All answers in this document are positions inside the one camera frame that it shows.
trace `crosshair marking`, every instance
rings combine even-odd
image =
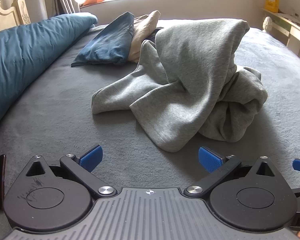
[[[151,189],[149,189],[149,190],[147,190],[147,191],[144,191],[145,193],[147,193],[148,195],[151,195],[151,194],[153,194],[153,193],[156,193],[155,191],[153,191],[153,190],[151,190]]]

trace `metal rivet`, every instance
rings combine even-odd
[[[103,186],[98,189],[100,194],[108,195],[114,192],[114,188],[110,186]]]
[[[199,194],[203,191],[203,189],[199,186],[190,186],[187,188],[187,191],[191,194]]]

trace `gray hoodie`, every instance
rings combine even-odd
[[[261,73],[237,66],[234,52],[249,30],[237,19],[185,22],[144,41],[134,72],[92,96],[92,113],[131,109],[151,140],[176,152],[197,132],[242,138],[267,99]]]

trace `gray bedsheet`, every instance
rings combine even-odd
[[[235,62],[262,73],[269,98],[239,142],[196,134],[179,152],[167,153],[151,142],[130,110],[92,115],[92,94],[136,67],[71,68],[73,58],[95,35],[88,34],[65,52],[0,122],[0,154],[7,155],[6,191],[33,155],[57,160],[68,153],[81,154],[96,143],[102,145],[104,158],[93,174],[117,189],[174,186],[183,190],[206,175],[198,163],[200,146],[246,160],[267,155],[292,187],[300,186],[300,172],[291,166],[294,158],[300,158],[300,59],[284,45],[257,29],[242,39]],[[0,212],[0,238],[9,230]]]

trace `black triangular cutout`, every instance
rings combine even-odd
[[[45,174],[44,169],[42,168],[42,165],[40,162],[34,162],[32,163],[29,171],[27,172],[26,176],[31,177],[31,176],[38,176],[38,175],[43,175]]]
[[[267,163],[263,162],[261,163],[258,171],[258,175],[263,175],[263,176],[269,176],[269,177],[274,177],[273,172],[271,171],[270,167],[268,166]]]

